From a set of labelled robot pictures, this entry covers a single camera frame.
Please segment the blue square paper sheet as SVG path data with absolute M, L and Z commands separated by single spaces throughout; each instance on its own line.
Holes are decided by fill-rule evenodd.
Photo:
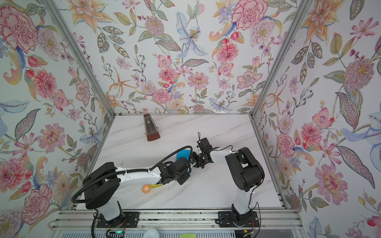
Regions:
M 180 158 L 185 158 L 185 159 L 189 160 L 190 156 L 191 156 L 191 151 L 189 149 L 183 149 L 183 150 L 178 151 L 176 153 L 175 161 L 178 161 Z

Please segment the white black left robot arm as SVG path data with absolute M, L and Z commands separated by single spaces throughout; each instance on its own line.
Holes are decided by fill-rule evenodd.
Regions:
M 182 185 L 190 177 L 191 163 L 186 158 L 161 163 L 153 169 L 117 168 L 108 162 L 91 173 L 84 181 L 84 203 L 87 210 L 95 210 L 107 222 L 124 218 L 119 201 L 113 195 L 127 186 L 168 184 L 177 181 Z

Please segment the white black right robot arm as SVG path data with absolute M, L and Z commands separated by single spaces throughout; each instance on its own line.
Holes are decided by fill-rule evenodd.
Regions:
M 266 176 L 260 162 L 247 147 L 230 150 L 228 147 L 213 147 L 207 138 L 199 139 L 196 152 L 191 156 L 191 164 L 203 169 L 213 163 L 227 165 L 237 187 L 232 211 L 238 215 L 249 213 L 252 210 L 253 191 L 263 183 Z

